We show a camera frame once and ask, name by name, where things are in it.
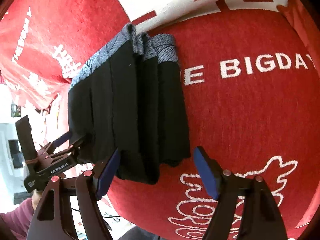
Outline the maroon sleeve forearm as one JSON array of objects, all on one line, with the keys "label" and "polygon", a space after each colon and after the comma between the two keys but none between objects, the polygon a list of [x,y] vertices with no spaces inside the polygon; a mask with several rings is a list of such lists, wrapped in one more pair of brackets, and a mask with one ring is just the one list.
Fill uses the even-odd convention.
[{"label": "maroon sleeve forearm", "polygon": [[1,235],[11,239],[26,239],[35,210],[27,198],[13,211],[1,213]]}]

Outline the operator left hand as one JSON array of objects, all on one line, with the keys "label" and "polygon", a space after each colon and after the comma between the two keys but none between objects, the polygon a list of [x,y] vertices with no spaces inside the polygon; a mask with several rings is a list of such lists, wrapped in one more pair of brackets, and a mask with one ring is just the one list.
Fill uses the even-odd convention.
[{"label": "operator left hand", "polygon": [[36,210],[36,208],[40,202],[42,194],[43,194],[43,191],[37,191],[37,190],[33,191],[33,195],[31,197],[31,202],[32,202],[32,207],[33,207],[34,211]]}]

